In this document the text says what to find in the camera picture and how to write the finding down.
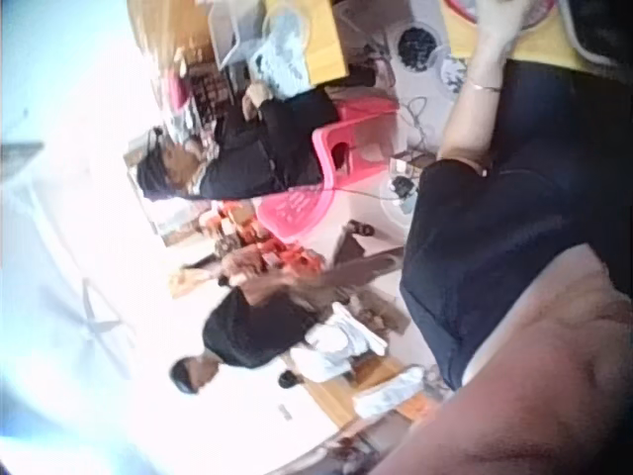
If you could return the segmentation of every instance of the floor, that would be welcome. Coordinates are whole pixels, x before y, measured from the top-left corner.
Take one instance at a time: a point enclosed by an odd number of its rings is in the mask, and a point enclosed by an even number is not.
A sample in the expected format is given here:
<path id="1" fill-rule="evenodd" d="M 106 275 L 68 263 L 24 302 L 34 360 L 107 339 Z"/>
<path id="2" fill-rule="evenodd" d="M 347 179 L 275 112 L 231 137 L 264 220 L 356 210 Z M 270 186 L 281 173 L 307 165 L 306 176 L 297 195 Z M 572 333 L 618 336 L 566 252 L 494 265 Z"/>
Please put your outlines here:
<path id="1" fill-rule="evenodd" d="M 397 54 L 400 33 L 413 24 L 423 24 L 434 31 L 441 42 L 446 42 L 446 32 L 437 1 L 347 0 L 336 8 L 339 13 L 353 20 L 365 32 L 374 33 L 374 38 L 377 40 L 381 38 L 379 32 L 381 24 L 383 25 L 382 28 L 385 28 L 388 45 L 393 54 L 391 65 L 396 76 L 394 92 L 401 104 L 412 101 L 412 112 L 417 115 L 421 123 L 426 147 L 437 150 L 453 98 L 444 89 L 434 67 L 431 66 L 421 73 L 411 72 L 405 69 Z M 364 44 L 361 37 L 345 27 L 342 28 L 341 36 L 347 48 L 361 48 Z M 420 143 L 420 130 L 413 128 L 410 124 L 411 116 L 403 109 L 398 117 L 396 131 L 392 134 L 391 142 L 394 151 L 405 150 L 408 146 Z M 359 239 L 368 254 L 403 245 L 407 236 L 407 225 L 403 226 L 390 217 L 393 215 L 390 207 L 396 207 L 393 202 L 378 199 L 387 196 L 388 180 L 387 173 L 383 173 L 348 187 L 373 194 L 375 195 L 373 198 L 338 192 L 327 217 L 304 239 L 305 245 L 330 258 L 335 245 L 335 239 L 332 236 L 337 236 L 340 227 L 349 219 L 369 223 L 376 228 L 375 237 Z M 374 287 L 410 318 L 400 295 L 400 278 L 400 272 L 392 273 L 375 281 Z M 390 352 L 404 364 L 423 366 L 434 364 L 430 349 L 415 325 L 408 325 L 404 334 L 392 334 Z"/>

